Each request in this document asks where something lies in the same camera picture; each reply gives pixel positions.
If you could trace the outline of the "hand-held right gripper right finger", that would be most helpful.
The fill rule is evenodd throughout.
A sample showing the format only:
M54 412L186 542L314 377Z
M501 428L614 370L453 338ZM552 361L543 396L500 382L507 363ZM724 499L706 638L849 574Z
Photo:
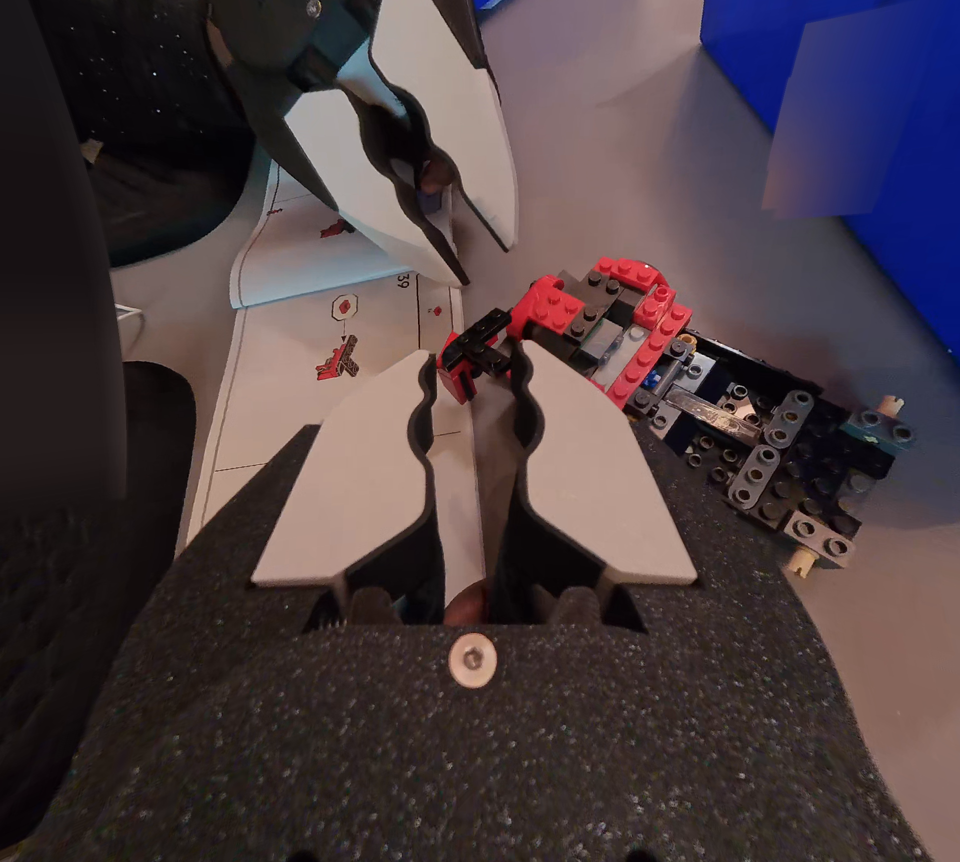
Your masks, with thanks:
M500 562L542 587L685 586L698 574L630 422L538 343L512 355L522 453Z

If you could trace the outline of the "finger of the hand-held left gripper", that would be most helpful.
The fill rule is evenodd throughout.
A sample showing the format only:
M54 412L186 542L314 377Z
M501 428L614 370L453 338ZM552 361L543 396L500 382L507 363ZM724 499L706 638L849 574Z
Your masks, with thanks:
M389 118L345 89L328 88L301 95L284 121L345 221L403 270L464 287L470 280L453 246L390 162Z
M391 165L417 187L424 161L444 154L460 181L461 201L505 252L519 237L518 177L472 0L466 41L440 0L380 0L371 34L338 71L338 84L390 114ZM417 192L431 211L440 193Z

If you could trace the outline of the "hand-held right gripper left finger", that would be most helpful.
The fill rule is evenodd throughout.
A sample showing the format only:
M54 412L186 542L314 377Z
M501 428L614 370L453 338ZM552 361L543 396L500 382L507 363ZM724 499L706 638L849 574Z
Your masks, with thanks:
M406 603L406 620L445 614L434 442L436 358L417 350L326 415L250 581L326 587L347 610L364 589Z

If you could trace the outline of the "small red lego subassembly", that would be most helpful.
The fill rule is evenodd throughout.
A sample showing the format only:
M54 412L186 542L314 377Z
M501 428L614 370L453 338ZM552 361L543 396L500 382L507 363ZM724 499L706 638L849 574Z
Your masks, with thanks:
M450 332L436 357L438 379L460 405L474 400L479 376L491 375L496 361L487 343L461 341L461 334Z

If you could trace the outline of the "blue plastic bin with divider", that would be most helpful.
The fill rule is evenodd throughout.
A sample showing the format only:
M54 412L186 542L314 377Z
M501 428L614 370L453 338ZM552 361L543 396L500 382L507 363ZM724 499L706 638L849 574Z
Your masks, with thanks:
M761 207L842 217L958 361L959 0L704 0L773 140Z

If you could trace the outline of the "partly built lego car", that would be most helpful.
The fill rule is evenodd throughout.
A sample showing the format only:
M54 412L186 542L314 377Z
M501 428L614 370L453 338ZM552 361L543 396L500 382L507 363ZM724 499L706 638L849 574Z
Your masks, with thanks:
M532 282L511 340L539 343L647 429L726 505L789 540L805 578L846 568L861 511L915 442L903 399L854 409L822 388L691 327L691 309L647 263L600 258L582 278Z

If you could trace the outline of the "lego instruction booklet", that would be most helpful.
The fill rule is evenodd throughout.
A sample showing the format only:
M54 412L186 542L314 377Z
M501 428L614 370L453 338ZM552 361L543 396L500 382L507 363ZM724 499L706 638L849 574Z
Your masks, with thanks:
M231 344L177 552L304 425L465 328L461 290L400 269L274 163L227 287Z

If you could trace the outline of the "person's left hand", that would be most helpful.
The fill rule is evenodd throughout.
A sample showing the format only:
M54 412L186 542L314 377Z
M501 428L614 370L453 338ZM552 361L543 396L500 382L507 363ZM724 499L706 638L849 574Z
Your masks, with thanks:
M459 181L460 177L455 165L444 154L433 153L422 165L416 187L420 194L434 195Z

